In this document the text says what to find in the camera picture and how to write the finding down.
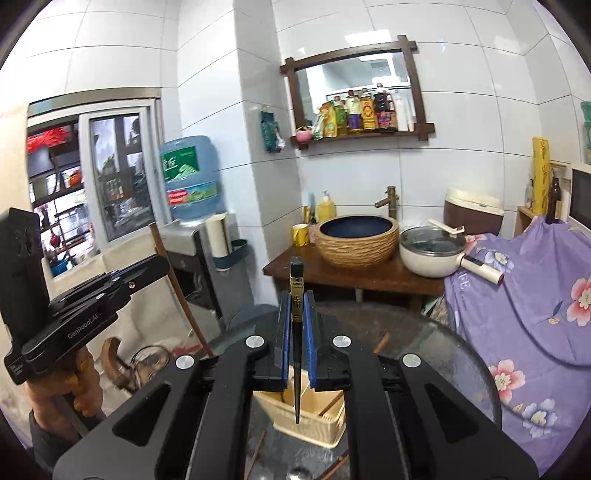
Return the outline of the left hand orange nails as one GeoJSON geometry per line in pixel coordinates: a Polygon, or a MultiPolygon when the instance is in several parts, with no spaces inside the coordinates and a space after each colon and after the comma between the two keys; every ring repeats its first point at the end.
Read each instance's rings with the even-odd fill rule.
{"type": "Polygon", "coordinates": [[[70,442],[79,435],[71,422],[58,410],[53,399],[72,394],[74,409],[90,418],[101,412],[103,390],[94,360],[86,347],[76,354],[76,368],[53,371],[49,376],[39,377],[25,383],[25,391],[39,427],[50,434],[70,442]]]}

